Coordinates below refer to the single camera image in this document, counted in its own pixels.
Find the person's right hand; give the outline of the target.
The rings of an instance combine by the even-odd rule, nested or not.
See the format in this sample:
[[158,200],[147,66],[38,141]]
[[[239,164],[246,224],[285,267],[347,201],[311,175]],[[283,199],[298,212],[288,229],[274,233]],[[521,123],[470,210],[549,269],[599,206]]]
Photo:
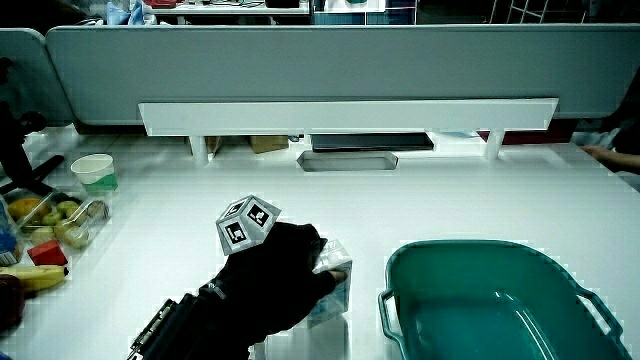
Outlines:
[[202,292],[223,302],[225,334],[250,346],[300,323],[350,270],[316,263],[327,246],[311,224],[281,222],[281,210],[247,195],[216,220],[226,262]]

